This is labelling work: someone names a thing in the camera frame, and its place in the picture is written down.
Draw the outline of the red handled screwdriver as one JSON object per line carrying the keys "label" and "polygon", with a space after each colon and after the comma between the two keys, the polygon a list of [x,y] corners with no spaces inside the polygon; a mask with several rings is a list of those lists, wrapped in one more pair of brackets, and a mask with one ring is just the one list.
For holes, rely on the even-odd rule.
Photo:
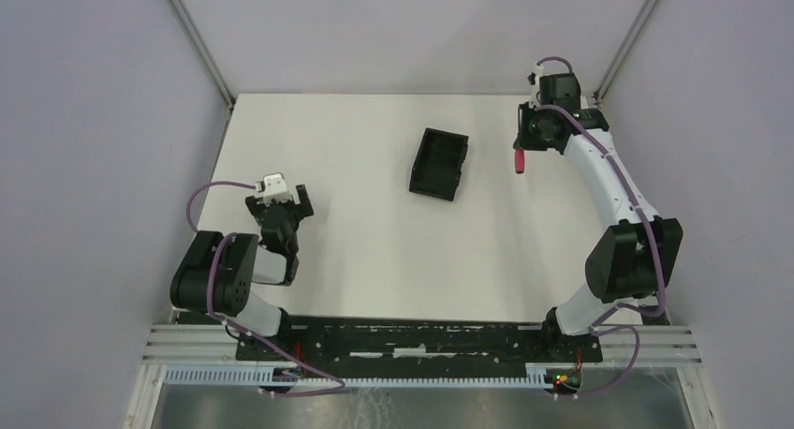
{"label": "red handled screwdriver", "polygon": [[523,149],[514,150],[514,170],[517,174],[525,173],[525,151]]}

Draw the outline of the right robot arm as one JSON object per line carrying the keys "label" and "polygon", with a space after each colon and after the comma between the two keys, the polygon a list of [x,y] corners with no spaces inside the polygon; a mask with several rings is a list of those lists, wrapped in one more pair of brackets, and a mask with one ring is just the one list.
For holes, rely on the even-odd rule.
{"label": "right robot arm", "polygon": [[584,262],[583,285],[554,307],[542,328],[549,341],[594,335],[620,310],[659,317],[684,231],[640,193],[615,148],[601,110],[582,104],[572,70],[528,77],[532,98],[519,105],[514,168],[525,171],[529,151],[553,150],[579,174],[604,232]]}

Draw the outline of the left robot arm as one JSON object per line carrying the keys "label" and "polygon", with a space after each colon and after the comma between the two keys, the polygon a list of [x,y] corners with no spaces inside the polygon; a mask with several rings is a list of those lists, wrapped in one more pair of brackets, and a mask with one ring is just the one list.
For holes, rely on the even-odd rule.
{"label": "left robot arm", "polygon": [[[194,199],[220,185],[251,192],[244,203],[257,223],[257,233],[198,228],[192,219]],[[252,184],[213,181],[189,197],[185,213],[195,237],[171,280],[171,304],[215,318],[249,337],[287,333],[287,310],[267,303],[252,288],[255,284],[288,287],[294,282],[300,265],[300,224],[315,214],[306,186],[290,187],[279,173]]]}

